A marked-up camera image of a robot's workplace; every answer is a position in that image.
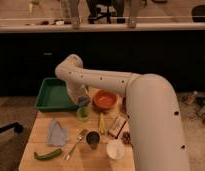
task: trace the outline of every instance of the cabinet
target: cabinet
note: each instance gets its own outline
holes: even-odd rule
[[[85,68],[156,73],[177,91],[205,91],[205,31],[0,34],[0,96],[37,95],[71,53]]]

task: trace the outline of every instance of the green tray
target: green tray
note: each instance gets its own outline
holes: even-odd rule
[[[66,91],[66,84],[57,78],[45,78],[40,87],[35,108],[41,112],[77,110]]]

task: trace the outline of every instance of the wooden table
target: wooden table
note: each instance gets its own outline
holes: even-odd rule
[[[97,90],[92,89],[90,96]],[[91,104],[90,118],[86,122],[81,122],[77,119],[74,112],[54,112],[42,113],[38,112],[35,120],[30,138],[26,145],[21,163],[19,166],[20,171],[134,171],[134,160],[132,147],[125,145],[125,155],[120,160],[110,159],[106,153],[106,145],[112,137],[108,135],[101,135],[101,140],[98,148],[92,150],[85,139],[82,140],[76,147],[70,160],[63,160],[64,155],[71,149],[76,142],[76,136],[83,129],[89,131],[98,131],[99,112],[97,112]],[[107,128],[112,124],[116,116],[123,114],[121,112],[121,98],[118,97],[116,107],[105,114],[105,123]],[[63,128],[68,131],[69,141],[66,146],[62,147],[63,153],[48,161],[38,161],[34,159],[33,153],[36,151],[38,154],[45,154],[51,152],[58,147],[46,145],[46,137],[48,126],[55,118],[60,122]],[[125,124],[123,131],[129,130],[128,123]]]

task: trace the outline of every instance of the fork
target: fork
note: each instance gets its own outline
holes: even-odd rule
[[[77,144],[84,138],[85,134],[88,132],[87,129],[83,129],[78,135],[77,135],[77,142],[74,144],[72,149],[68,152],[67,155],[64,156],[64,160],[69,160],[72,153],[74,152]]]

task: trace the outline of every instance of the gray cloth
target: gray cloth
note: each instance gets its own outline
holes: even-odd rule
[[[67,130],[63,129],[57,120],[52,119],[48,128],[46,144],[64,146],[67,140]]]

